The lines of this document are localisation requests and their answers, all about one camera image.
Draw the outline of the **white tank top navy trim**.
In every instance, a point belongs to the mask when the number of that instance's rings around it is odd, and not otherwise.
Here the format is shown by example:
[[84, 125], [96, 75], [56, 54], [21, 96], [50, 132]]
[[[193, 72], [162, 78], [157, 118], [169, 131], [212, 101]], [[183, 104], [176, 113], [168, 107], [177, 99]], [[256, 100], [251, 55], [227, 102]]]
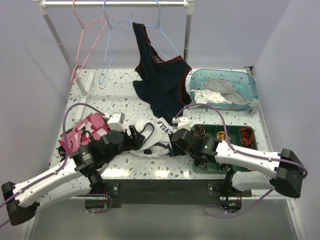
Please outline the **white tank top navy trim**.
[[170, 135], [177, 131], [177, 127], [170, 125], [161, 117], [158, 119], [136, 119], [124, 123], [128, 129], [133, 125], [138, 133], [143, 135], [142, 146], [138, 150], [129, 151], [130, 154], [142, 158], [169, 158], [174, 156]]

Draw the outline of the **pink camouflage garment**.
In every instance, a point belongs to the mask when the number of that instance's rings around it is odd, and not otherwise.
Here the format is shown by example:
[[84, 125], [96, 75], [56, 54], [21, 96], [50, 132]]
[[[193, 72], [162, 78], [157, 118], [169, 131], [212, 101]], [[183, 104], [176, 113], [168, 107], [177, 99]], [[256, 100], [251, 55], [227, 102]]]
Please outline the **pink camouflage garment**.
[[66, 131], [68, 152], [71, 155], [81, 146], [88, 145], [92, 139], [99, 140], [110, 129], [107, 119], [100, 113], [92, 113], [80, 121], [76, 126]]

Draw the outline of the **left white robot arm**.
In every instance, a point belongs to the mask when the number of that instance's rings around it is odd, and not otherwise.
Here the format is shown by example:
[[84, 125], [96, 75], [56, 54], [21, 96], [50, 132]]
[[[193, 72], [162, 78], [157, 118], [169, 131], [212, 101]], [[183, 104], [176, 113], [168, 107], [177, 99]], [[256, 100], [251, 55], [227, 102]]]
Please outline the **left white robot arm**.
[[133, 125], [124, 131], [110, 131], [92, 138], [71, 156], [38, 176], [1, 186], [8, 223], [17, 226], [32, 219], [48, 204], [75, 196], [103, 196], [105, 183], [100, 169], [123, 152], [139, 150], [145, 137]]

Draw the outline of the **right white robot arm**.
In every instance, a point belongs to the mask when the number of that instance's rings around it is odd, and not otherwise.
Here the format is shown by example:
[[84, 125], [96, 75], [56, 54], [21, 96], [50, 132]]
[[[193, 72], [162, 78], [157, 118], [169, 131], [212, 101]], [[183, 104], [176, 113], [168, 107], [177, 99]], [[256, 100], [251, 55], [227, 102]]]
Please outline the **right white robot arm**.
[[252, 189], [274, 190], [288, 198], [300, 198], [303, 179], [307, 174], [296, 154], [284, 148], [281, 152], [259, 151], [233, 145], [206, 136], [202, 140], [185, 129], [170, 136], [176, 155], [188, 154], [201, 163], [229, 164], [246, 168], [247, 172], [230, 171], [218, 187], [227, 196]]

